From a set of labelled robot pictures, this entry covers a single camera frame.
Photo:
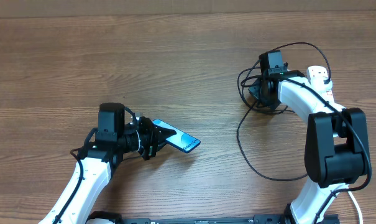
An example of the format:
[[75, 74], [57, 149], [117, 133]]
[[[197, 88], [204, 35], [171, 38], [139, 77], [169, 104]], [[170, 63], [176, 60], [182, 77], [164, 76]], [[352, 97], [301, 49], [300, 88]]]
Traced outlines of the blue screen smartphone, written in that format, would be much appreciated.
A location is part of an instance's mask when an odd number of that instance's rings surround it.
[[186, 134], [185, 132], [177, 129], [176, 127], [171, 126], [170, 124], [160, 120], [160, 119], [155, 119], [153, 120], [153, 124], [166, 128], [166, 129], [172, 129], [176, 132], [173, 136], [170, 136], [166, 138], [166, 142], [180, 150], [181, 152], [184, 153], [190, 153], [193, 149], [198, 147], [201, 143], [201, 141], [189, 134]]

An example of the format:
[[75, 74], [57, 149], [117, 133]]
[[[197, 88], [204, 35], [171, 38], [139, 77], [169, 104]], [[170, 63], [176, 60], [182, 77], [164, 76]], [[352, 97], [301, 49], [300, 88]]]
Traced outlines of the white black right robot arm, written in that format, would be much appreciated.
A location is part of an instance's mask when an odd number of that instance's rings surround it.
[[289, 70], [280, 50], [259, 55], [261, 74], [249, 85], [259, 103], [274, 110], [290, 107], [307, 125], [304, 163], [307, 180], [282, 215], [257, 216], [275, 223], [339, 223], [325, 212], [342, 192], [370, 182], [369, 140], [365, 113], [337, 104], [328, 68], [313, 65], [305, 73]]

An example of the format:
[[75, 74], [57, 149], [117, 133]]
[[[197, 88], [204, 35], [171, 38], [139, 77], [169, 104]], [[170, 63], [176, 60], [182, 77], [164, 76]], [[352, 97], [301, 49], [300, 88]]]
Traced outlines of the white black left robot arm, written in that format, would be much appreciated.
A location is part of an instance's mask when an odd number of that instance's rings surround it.
[[70, 151], [76, 159], [75, 171], [42, 223], [86, 223], [125, 153], [138, 152], [149, 160], [166, 145], [167, 138], [177, 133], [145, 117], [133, 117], [127, 124], [125, 114], [130, 112], [121, 103], [100, 105], [98, 126], [89, 132], [80, 148]]

